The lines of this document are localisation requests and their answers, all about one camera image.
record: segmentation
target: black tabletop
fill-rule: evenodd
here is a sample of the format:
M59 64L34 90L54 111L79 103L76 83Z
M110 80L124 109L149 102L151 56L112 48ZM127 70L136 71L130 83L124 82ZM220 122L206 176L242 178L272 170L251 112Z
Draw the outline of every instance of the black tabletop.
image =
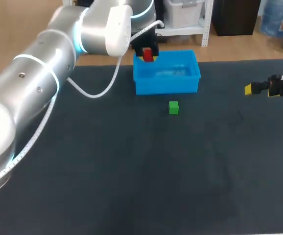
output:
M0 235L283 233L283 97L244 95L283 60L199 66L197 94L136 96L130 66L100 99L65 84L0 190ZM72 78L96 94L113 71Z

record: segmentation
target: blue container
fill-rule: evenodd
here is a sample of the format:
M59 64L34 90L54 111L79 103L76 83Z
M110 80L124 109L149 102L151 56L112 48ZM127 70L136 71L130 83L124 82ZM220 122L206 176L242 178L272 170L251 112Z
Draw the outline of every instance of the blue container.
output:
M192 50L161 51L155 62L134 55L136 94L196 93L200 69Z

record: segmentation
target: green block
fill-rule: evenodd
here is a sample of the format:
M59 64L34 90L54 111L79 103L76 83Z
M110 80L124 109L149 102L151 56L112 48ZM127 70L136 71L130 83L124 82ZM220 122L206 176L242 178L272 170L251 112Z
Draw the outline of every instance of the green block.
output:
M179 114L179 102L177 101L169 102L169 114Z

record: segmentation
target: white robotic arm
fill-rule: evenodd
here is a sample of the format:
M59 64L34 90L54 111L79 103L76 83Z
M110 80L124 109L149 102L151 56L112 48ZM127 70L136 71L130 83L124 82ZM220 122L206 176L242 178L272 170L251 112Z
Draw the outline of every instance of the white robotic arm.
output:
M154 0L58 8L48 28L0 75L0 172L14 157L16 140L57 95L81 54L121 57L131 35L155 19ZM0 179L0 187L9 177Z

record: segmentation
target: wooden floor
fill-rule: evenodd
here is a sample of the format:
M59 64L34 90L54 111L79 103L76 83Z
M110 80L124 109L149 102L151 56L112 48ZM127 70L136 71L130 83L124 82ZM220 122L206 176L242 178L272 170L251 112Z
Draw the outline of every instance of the wooden floor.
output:
M47 27L61 0L0 0L0 72ZM208 47L200 47L201 36L171 38L160 50L193 49L199 62L237 61L283 58L280 42L269 39L256 29L252 36L217 37L211 31ZM132 64L129 50L122 64ZM98 55L82 56L78 65L112 65L116 58Z

